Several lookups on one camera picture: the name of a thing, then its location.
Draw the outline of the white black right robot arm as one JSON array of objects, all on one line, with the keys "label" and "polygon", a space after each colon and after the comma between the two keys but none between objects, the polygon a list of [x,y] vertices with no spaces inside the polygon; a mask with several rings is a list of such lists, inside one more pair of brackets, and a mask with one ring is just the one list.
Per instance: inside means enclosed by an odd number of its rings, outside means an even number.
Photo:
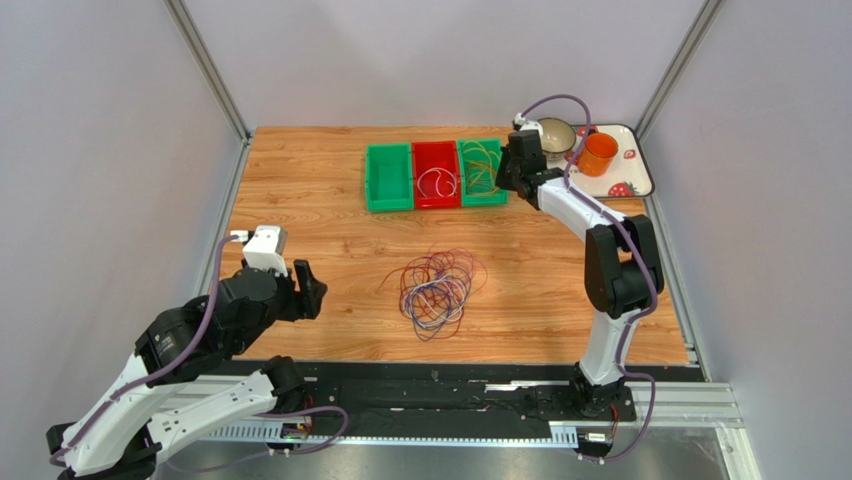
[{"label": "white black right robot arm", "polygon": [[535,130],[509,134],[496,184],[559,220],[584,243],[584,286],[595,314],[576,366],[572,407],[582,417],[602,415],[624,391],[630,342],[664,287],[653,223],[604,205],[563,169],[549,167]]}]

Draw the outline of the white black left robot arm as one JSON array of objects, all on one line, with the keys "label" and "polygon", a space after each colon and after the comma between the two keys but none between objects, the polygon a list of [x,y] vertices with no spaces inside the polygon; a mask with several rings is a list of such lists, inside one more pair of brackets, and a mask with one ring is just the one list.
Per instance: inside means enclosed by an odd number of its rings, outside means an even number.
[{"label": "white black left robot arm", "polygon": [[205,296],[159,314],[115,382],[82,419],[50,427],[62,479],[146,479],[201,437],[253,415],[299,413],[306,381],[290,357],[192,404],[164,404],[244,353],[278,321],[316,318],[328,292],[306,260],[284,272],[244,266]]}]

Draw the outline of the right green plastic bin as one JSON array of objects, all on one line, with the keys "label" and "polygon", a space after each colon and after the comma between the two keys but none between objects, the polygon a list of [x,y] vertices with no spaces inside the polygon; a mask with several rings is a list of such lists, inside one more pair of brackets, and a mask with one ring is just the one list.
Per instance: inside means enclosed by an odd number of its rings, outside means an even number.
[{"label": "right green plastic bin", "polygon": [[496,185],[502,157],[497,138],[461,139],[456,142],[461,173],[461,205],[465,208],[506,205],[508,192]]}]

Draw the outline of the green plastic bin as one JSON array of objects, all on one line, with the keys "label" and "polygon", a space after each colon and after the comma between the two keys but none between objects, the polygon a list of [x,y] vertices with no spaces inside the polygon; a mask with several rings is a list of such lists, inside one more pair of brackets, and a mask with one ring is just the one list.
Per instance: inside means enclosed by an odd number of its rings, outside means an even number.
[{"label": "green plastic bin", "polygon": [[408,143],[368,145],[364,185],[369,212],[413,210],[411,146]]},{"label": "green plastic bin", "polygon": [[461,173],[461,205],[465,208],[506,205],[508,192],[496,185],[502,157],[497,138],[461,139],[456,142]]}]

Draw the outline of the beige ceramic bowl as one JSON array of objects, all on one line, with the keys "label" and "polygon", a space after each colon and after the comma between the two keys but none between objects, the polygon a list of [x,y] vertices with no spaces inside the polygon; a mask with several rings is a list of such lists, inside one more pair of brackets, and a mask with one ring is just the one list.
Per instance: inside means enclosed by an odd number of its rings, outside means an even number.
[{"label": "beige ceramic bowl", "polygon": [[554,117],[538,120],[541,126],[541,146],[549,161],[563,160],[577,141],[575,129],[568,122]]}]

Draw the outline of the orange plastic cup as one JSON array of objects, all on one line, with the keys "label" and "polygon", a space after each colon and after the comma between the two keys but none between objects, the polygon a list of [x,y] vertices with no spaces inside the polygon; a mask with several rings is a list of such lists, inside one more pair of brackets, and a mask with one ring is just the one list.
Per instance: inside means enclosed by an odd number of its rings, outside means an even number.
[{"label": "orange plastic cup", "polygon": [[614,137],[601,133],[591,133],[580,153],[577,166],[581,173],[591,177],[602,176],[611,165],[619,151]]}]

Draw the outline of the red plastic bin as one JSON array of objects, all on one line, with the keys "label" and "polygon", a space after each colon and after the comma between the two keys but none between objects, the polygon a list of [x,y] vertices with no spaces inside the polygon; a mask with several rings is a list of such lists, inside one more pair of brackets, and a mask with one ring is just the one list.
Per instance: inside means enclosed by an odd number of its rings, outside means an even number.
[{"label": "red plastic bin", "polygon": [[411,144],[414,207],[416,210],[461,206],[461,173],[453,141]]}]

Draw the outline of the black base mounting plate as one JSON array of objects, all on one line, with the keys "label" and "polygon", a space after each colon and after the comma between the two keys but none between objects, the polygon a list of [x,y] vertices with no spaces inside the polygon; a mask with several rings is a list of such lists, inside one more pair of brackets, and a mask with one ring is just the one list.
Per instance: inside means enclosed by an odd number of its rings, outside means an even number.
[{"label": "black base mounting plate", "polygon": [[349,415],[372,440],[544,440],[578,421],[571,364],[299,361],[314,405]]}]

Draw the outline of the strawberry pattern tray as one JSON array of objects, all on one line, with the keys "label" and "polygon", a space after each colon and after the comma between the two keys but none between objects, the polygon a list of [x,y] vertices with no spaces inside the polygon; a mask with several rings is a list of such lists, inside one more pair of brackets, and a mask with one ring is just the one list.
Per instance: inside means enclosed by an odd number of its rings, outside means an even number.
[{"label": "strawberry pattern tray", "polygon": [[594,125],[592,129],[613,137],[618,145],[617,153],[600,176],[588,176],[572,165],[570,176],[574,182],[597,198],[641,198],[651,195],[655,188],[654,181],[634,131],[619,124]]}]

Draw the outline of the left green plastic bin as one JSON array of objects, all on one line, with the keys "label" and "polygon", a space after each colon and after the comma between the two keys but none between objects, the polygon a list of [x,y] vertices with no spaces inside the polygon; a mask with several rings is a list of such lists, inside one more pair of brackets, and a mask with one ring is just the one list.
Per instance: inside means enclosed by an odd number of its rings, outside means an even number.
[{"label": "left green plastic bin", "polygon": [[408,143],[368,145],[364,185],[369,212],[413,210],[411,146]]}]

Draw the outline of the right aluminium corner post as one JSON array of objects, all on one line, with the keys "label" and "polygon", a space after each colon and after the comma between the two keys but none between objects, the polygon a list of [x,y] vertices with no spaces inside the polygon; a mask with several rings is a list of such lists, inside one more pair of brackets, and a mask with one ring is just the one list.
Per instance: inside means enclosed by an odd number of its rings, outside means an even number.
[{"label": "right aluminium corner post", "polygon": [[705,0],[702,2],[638,120],[635,133],[640,141],[643,141],[650,133],[669,96],[675,90],[682,74],[687,70],[691,59],[725,4],[726,1],[724,0]]}]

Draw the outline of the aluminium corner post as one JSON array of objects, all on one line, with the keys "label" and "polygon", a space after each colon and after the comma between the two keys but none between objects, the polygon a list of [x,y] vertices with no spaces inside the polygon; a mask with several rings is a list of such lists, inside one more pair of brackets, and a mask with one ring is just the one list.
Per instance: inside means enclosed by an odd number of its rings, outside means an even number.
[{"label": "aluminium corner post", "polygon": [[240,142],[247,145],[252,138],[251,131],[239,112],[239,108],[193,19],[188,5],[183,0],[165,0],[164,4],[231,129]]},{"label": "aluminium corner post", "polygon": [[638,120],[635,133],[640,141],[643,141],[650,133],[669,96],[675,90],[682,74],[687,70],[691,59],[725,4],[726,1],[724,0],[705,0],[702,2]]}]

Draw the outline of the left aluminium corner post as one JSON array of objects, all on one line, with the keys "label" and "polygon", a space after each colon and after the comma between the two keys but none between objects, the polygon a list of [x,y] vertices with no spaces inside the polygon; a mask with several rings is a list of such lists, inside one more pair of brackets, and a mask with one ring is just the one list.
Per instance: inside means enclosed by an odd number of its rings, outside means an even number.
[{"label": "left aluminium corner post", "polygon": [[183,0],[165,0],[164,4],[231,129],[240,142],[247,145],[252,138],[251,131],[239,112],[239,108],[193,19],[188,5]]}]

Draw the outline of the aluminium frame rail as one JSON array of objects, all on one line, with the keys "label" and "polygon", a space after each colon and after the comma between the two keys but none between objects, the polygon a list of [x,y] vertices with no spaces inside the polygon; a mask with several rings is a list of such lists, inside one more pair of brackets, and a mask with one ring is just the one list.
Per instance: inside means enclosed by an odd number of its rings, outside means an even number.
[{"label": "aluminium frame rail", "polygon": [[551,423],[551,436],[544,440],[372,440],[348,439],[344,432],[348,413],[334,405],[316,406],[306,392],[312,429],[297,436],[296,418],[246,417],[223,426],[209,435],[210,441],[265,442],[275,447],[334,444],[375,447],[424,447],[495,453],[508,450],[554,450],[570,454],[612,457],[616,452],[614,434],[618,431],[644,433],[644,443],[652,444],[657,434],[669,429],[715,429],[741,425],[731,388],[702,380],[691,367],[648,366],[624,382],[624,391],[608,412],[595,418],[580,416],[578,421]]}]

